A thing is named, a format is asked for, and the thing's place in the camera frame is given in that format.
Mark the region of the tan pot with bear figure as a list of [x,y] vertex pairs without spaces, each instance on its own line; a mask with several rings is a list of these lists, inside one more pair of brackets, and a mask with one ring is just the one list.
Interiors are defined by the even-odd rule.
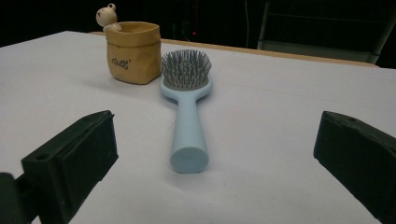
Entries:
[[161,74],[160,26],[145,21],[118,22],[116,5],[97,10],[96,22],[106,36],[110,74],[132,84],[148,84]]

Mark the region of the white metal stand frame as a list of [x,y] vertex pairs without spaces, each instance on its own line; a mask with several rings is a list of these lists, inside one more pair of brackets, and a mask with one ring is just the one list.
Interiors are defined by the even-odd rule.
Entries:
[[396,0],[262,0],[258,49],[375,64]]

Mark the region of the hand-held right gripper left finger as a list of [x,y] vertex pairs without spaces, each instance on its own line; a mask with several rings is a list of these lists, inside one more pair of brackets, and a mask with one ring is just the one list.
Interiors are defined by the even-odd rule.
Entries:
[[68,224],[118,159],[111,111],[85,116],[21,160],[42,224]]

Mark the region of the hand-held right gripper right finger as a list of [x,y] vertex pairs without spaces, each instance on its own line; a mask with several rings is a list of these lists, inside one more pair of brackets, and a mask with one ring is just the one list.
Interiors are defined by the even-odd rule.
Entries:
[[382,224],[396,224],[395,137],[325,111],[314,157]]

